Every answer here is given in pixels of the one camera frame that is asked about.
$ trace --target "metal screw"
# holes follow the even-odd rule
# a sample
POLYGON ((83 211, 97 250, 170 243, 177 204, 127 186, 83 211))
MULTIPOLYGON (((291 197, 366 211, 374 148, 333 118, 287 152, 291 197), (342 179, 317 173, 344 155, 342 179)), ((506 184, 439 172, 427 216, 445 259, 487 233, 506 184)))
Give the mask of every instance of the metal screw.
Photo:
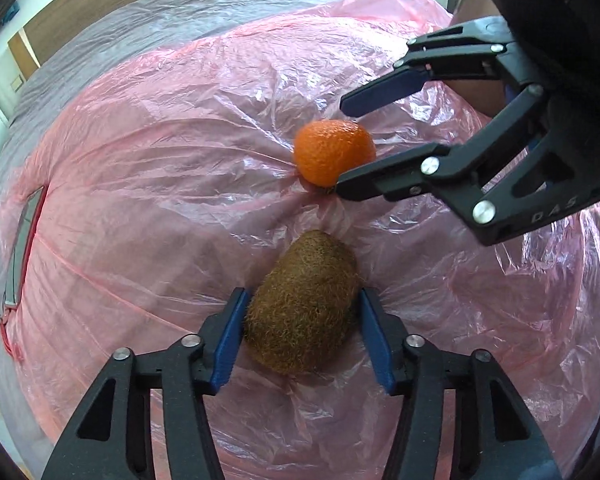
POLYGON ((420 348, 424 346, 425 340, 421 335, 411 334, 407 336, 407 345, 414 348, 420 348))
POLYGON ((534 83, 533 85, 529 85, 527 88, 529 89, 529 93, 535 97, 540 97, 542 94, 544 94, 544 88, 542 88, 542 85, 534 83))
POLYGON ((478 224, 488 224, 496 216, 496 206, 488 200, 478 202, 474 207, 474 220, 478 224))
POLYGON ((182 343, 182 346, 192 348, 193 346, 198 346, 202 343, 202 338, 198 334, 189 334, 184 336, 180 342, 182 343))
POLYGON ((440 167, 440 159, 436 156, 428 156, 422 161, 420 171, 425 175, 433 175, 440 167))
POLYGON ((124 361, 131 355, 131 350, 129 348, 118 348, 115 352, 113 352, 113 358, 116 361, 124 361))
POLYGON ((474 355, 475 358, 478 359, 478 361, 480 362, 488 363, 489 361, 491 361, 491 354, 486 350, 476 350, 474 355))

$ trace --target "mandarin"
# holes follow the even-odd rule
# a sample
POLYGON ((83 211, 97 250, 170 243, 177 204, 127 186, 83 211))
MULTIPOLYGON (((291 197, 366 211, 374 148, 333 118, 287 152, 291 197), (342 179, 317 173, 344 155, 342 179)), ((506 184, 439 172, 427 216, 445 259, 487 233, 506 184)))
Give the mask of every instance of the mandarin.
POLYGON ((298 131, 294 160, 307 181, 333 187, 341 174, 376 160, 376 147, 369 132, 359 124, 314 121, 298 131))

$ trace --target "blue gripper pad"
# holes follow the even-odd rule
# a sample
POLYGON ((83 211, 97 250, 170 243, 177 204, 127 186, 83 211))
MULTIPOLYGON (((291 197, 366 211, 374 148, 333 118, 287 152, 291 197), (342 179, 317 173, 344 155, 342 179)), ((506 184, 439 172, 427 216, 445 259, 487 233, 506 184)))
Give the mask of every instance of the blue gripper pad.
POLYGON ((426 70, 408 67, 393 70, 344 95, 340 110, 349 117, 362 117, 419 92, 429 80, 426 70))
POLYGON ((376 380, 389 395, 395 395, 395 367, 404 361, 402 342, 408 332, 397 316, 387 314, 378 294, 370 288, 360 291, 362 339, 371 357, 376 380))
POLYGON ((249 293, 243 288, 237 288, 220 314, 225 320, 225 325, 213 353, 214 368, 209 380, 214 394, 229 382, 242 342, 242 322, 250 301, 249 293))

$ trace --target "kiwi fruit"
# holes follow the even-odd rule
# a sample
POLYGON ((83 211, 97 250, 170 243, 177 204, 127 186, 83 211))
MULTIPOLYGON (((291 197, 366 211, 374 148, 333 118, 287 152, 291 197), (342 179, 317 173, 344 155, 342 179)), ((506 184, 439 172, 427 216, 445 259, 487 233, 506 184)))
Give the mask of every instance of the kiwi fruit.
POLYGON ((253 296, 244 338, 259 363, 281 374, 318 369, 352 328, 360 288, 353 252, 322 231, 291 244, 253 296))

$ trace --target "kiwi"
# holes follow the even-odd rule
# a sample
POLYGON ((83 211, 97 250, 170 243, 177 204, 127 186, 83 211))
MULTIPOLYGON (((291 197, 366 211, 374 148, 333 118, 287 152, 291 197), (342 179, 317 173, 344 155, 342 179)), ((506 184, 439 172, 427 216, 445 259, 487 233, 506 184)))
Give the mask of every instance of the kiwi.
POLYGON ((318 369, 351 329, 359 287, 345 244, 322 231, 302 234, 251 300, 244 323, 250 353, 282 374, 318 369))

